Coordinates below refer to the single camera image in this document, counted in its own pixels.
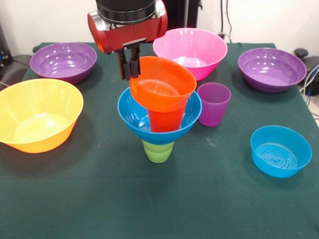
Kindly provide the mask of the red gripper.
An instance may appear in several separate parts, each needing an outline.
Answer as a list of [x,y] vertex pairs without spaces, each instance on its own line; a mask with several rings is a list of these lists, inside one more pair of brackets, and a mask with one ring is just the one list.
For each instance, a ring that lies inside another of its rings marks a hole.
[[130,62],[124,47],[150,42],[167,31],[168,19],[161,0],[98,0],[97,10],[87,14],[88,26],[103,53],[117,52],[122,80],[141,74],[140,47],[131,46]]

